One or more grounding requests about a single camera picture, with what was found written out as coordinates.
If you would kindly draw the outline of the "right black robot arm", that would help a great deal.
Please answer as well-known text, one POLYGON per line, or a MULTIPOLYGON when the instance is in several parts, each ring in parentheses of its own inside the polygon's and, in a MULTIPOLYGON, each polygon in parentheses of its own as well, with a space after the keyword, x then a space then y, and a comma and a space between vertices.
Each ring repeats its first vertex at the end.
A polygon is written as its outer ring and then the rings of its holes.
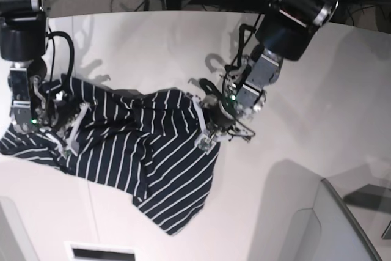
POLYGON ((49 0, 1 0, 1 59, 11 63, 10 118, 17 133, 42 132, 60 151, 76 153, 76 135, 89 104, 70 93, 74 43, 66 32, 49 29, 49 11, 49 0), (55 37, 65 39, 70 50, 67 73, 57 86, 45 79, 42 58, 55 37))

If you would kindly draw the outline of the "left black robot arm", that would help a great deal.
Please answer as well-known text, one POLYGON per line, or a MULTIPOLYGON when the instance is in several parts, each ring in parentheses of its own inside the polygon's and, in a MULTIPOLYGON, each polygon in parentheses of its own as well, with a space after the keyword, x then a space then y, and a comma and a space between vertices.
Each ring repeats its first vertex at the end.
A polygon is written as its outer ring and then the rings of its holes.
POLYGON ((240 26, 237 63, 225 68, 222 87, 199 81, 207 98, 195 106, 201 129, 198 148, 208 149, 227 136, 251 140, 254 131, 240 120, 261 111, 265 88, 278 80, 284 60, 301 58, 337 6, 336 0, 268 0, 259 27, 240 26))

